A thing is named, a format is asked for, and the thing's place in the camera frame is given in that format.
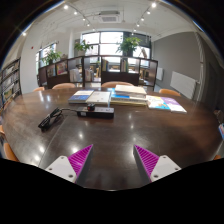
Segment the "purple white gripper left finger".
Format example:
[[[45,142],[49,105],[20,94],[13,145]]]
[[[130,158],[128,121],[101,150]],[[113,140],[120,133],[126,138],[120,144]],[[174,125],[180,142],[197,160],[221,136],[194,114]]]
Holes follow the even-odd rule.
[[[89,145],[69,157],[59,156],[46,168],[46,171],[72,183],[84,183],[92,154],[93,145]]]

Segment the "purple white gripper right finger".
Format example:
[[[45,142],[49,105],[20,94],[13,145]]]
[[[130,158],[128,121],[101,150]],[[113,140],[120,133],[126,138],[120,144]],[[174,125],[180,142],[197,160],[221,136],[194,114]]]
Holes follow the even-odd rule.
[[[180,170],[167,155],[158,156],[135,145],[133,155],[143,182],[154,182]]]

